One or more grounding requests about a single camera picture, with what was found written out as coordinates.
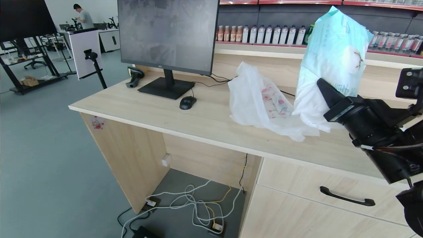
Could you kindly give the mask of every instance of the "gray t-shirt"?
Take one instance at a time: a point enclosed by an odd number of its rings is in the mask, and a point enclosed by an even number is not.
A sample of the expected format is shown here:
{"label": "gray t-shirt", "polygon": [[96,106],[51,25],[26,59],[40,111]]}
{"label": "gray t-shirt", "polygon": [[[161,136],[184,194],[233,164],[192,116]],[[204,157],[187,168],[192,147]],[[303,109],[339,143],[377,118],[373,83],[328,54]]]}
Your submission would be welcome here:
{"label": "gray t-shirt", "polygon": [[81,20],[85,20],[85,23],[82,23],[82,28],[94,28],[93,20],[91,19],[90,14],[86,10],[82,10],[81,12]]}

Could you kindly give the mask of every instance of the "monitor stand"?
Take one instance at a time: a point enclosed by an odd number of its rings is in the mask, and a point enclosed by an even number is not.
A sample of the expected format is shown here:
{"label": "monitor stand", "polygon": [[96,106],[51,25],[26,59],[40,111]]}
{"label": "monitor stand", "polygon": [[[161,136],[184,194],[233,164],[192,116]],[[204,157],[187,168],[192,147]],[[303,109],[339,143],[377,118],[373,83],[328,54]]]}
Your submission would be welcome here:
{"label": "monitor stand", "polygon": [[138,91],[176,100],[194,87],[193,82],[174,79],[172,70],[164,69],[164,71],[165,77],[159,77]]}

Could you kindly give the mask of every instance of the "white wall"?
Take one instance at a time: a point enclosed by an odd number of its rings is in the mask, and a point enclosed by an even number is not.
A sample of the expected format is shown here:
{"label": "white wall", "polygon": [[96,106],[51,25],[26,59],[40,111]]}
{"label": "white wall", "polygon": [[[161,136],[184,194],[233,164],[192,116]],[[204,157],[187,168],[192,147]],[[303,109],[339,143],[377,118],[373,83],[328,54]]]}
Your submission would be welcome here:
{"label": "white wall", "polygon": [[79,17],[80,14],[74,10],[74,4],[79,4],[87,10],[93,23],[110,22],[109,18],[114,17],[118,23],[118,3],[117,0],[45,0],[50,15],[56,26],[59,24],[73,24],[71,18]]}

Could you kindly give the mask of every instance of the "monitor base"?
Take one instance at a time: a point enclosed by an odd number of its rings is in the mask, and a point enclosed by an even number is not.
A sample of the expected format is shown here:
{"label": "monitor base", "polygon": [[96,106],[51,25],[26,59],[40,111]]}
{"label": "monitor base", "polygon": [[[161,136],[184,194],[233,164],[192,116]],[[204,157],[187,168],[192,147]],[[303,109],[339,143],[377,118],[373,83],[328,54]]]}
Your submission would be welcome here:
{"label": "monitor base", "polygon": [[153,82],[145,85],[144,87],[138,89],[138,91],[176,100],[193,87],[193,82],[182,81],[177,79],[175,79],[175,84],[168,87],[166,84],[166,78],[160,77],[154,80]]}

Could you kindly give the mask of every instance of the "desk drawer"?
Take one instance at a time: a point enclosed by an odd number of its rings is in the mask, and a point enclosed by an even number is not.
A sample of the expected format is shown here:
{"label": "desk drawer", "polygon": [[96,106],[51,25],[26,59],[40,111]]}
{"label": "desk drawer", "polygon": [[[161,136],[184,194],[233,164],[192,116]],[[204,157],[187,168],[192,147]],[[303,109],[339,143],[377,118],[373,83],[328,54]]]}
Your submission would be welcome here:
{"label": "desk drawer", "polygon": [[[388,184],[377,185],[370,181],[343,177],[342,173],[334,174],[311,166],[266,158],[258,184],[356,213],[407,224],[404,208],[395,198],[401,190]],[[321,186],[348,199],[362,202],[364,199],[372,199],[376,205],[364,206],[325,195],[320,191]]]}
{"label": "desk drawer", "polygon": [[240,238],[407,238],[412,234],[409,227],[257,185]]}

